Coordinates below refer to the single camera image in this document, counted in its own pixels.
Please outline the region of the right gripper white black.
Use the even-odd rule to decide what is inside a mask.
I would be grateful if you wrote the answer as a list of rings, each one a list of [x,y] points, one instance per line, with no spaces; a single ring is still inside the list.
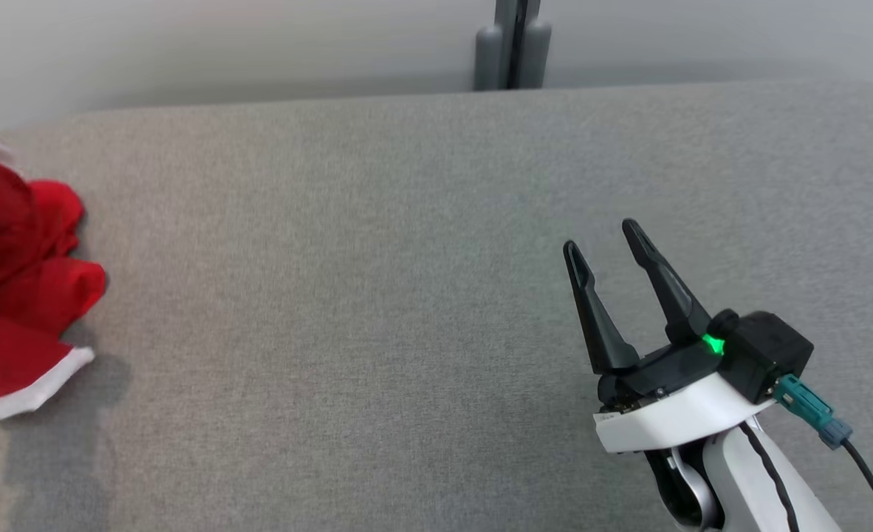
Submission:
[[[564,243],[592,371],[619,374],[603,376],[598,384],[603,405],[593,414],[593,425],[603,448],[607,452],[675,448],[730,430],[774,405],[772,398],[748,400],[718,373],[725,343],[705,335],[709,313],[635,219],[624,219],[622,230],[654,289],[668,340],[690,346],[666,346],[640,360],[599,299],[595,276],[581,249],[574,240]]]

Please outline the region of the red shorts white side stripe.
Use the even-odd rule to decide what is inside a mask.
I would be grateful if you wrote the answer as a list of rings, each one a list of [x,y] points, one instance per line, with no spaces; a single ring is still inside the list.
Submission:
[[[68,185],[26,182],[0,163],[0,420],[38,410],[95,359],[61,340],[108,283],[72,255],[84,215]]]

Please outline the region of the grey partition post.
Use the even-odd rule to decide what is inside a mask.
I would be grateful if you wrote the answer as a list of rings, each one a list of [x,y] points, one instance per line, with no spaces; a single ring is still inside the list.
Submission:
[[[475,36],[477,92],[544,87],[552,25],[541,0],[495,0],[494,20]]]

